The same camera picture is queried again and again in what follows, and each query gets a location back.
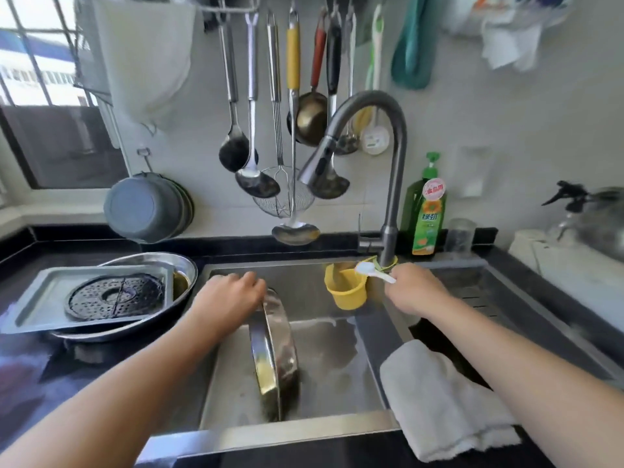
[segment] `metal tray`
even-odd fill
[[[160,279],[165,286],[162,308],[171,305],[174,274],[170,267],[156,265],[51,267],[41,271],[18,301],[9,307],[0,333],[27,333],[141,320],[147,315],[79,320],[65,312],[69,293],[81,284],[101,276],[126,276],[136,273],[146,273]]]

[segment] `yellow handle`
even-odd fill
[[[301,44],[299,24],[286,31],[286,86],[289,90],[299,90],[301,83]]]

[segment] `black handle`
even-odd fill
[[[340,58],[343,48],[343,30],[339,23],[332,22],[327,32],[327,93],[338,93],[340,80]]]

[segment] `window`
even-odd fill
[[[97,101],[75,87],[74,0],[0,0],[0,128],[31,189],[128,176]]]

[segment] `oval metal dish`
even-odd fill
[[[105,341],[115,340],[128,334],[132,334],[138,330],[143,330],[145,326],[156,322],[165,314],[173,311],[174,309],[181,309],[187,301],[190,292],[193,290],[195,283],[197,282],[197,266],[195,263],[184,256],[174,253],[139,253],[132,254],[130,256],[124,256],[122,258],[113,259],[106,263],[102,263],[100,266],[121,266],[121,265],[157,265],[163,264],[174,268],[174,301],[166,307],[152,315],[145,317],[142,320],[138,320],[127,325],[116,326],[103,331],[97,332],[71,332],[71,331],[51,331],[50,334],[55,337],[75,341],[81,343],[101,343]],[[176,293],[176,289],[179,287],[177,282],[179,279],[186,280],[186,289],[179,295]]]
[[[299,362],[281,299],[273,289],[249,319],[249,337],[262,409],[269,421],[282,421],[297,395]]]

